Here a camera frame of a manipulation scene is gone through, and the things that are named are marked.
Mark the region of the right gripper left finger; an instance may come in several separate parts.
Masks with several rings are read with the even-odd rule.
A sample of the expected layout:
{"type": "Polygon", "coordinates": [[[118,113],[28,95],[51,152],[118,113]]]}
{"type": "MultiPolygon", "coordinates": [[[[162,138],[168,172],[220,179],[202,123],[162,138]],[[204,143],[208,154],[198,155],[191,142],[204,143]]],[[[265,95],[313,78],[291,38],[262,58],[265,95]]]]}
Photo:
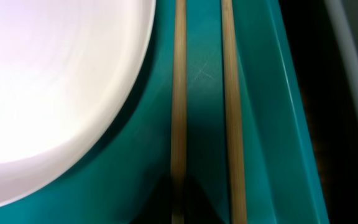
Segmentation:
{"type": "Polygon", "coordinates": [[[168,176],[162,176],[150,193],[139,214],[130,224],[171,224],[172,183],[168,176]]]}

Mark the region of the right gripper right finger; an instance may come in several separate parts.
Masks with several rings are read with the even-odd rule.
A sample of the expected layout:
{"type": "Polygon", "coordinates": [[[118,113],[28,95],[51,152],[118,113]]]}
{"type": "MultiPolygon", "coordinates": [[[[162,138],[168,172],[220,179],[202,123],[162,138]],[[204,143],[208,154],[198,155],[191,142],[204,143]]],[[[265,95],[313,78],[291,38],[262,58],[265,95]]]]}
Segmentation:
{"type": "Polygon", "coordinates": [[[191,175],[185,180],[184,201],[185,224],[224,224],[201,185],[191,175]]]}

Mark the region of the wooden chopstick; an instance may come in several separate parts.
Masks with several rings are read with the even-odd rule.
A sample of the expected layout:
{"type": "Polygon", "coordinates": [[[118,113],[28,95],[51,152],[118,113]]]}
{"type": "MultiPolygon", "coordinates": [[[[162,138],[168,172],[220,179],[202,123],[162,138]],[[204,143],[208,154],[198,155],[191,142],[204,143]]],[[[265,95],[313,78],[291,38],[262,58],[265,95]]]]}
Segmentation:
{"type": "Polygon", "coordinates": [[[235,224],[246,224],[247,210],[241,95],[239,90],[236,36],[231,0],[221,1],[221,12],[227,164],[231,194],[231,218],[232,222],[235,224]]]}
{"type": "Polygon", "coordinates": [[[175,1],[171,125],[172,224],[184,224],[186,176],[186,1],[175,1]]]}

